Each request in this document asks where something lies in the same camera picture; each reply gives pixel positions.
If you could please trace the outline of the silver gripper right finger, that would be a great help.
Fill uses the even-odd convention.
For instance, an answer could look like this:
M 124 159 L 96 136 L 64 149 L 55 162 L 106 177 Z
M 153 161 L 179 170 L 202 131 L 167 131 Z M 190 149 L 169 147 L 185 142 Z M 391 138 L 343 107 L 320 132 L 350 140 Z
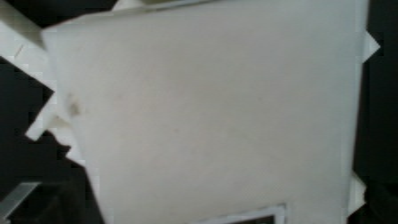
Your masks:
M 348 224 L 398 224 L 398 179 L 368 182 L 364 205 L 348 216 Z

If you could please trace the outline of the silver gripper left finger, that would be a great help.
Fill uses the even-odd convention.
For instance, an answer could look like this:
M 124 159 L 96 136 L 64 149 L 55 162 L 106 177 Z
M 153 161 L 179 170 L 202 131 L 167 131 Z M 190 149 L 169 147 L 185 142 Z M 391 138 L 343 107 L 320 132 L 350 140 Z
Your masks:
M 0 224 L 66 224 L 58 184 L 18 184 L 0 200 Z

